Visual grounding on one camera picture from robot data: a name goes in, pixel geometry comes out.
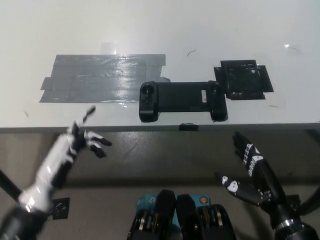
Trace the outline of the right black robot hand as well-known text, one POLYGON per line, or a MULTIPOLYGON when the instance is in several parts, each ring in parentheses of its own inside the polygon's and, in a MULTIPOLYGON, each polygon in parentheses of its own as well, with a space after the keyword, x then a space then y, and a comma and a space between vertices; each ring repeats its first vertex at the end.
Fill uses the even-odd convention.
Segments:
POLYGON ((289 204, 285 191, 267 159, 243 134, 236 131, 232 136, 235 154, 240 158, 252 184, 245 185, 234 178, 216 171, 217 181, 234 197, 260 207, 268 214, 271 227, 293 225, 301 221, 289 204))

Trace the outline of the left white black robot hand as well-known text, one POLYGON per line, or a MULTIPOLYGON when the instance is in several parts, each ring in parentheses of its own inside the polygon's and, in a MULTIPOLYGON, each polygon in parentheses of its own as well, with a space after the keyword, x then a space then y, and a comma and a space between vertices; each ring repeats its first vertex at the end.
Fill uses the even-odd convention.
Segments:
POLYGON ((55 191, 64 186, 81 150, 88 148, 98 158, 106 157, 102 145, 111 146, 112 143, 94 131, 82 129, 95 110, 96 107, 91 106, 83 117, 57 137, 36 172, 34 183, 19 195, 18 203, 28 213, 49 212, 55 191))

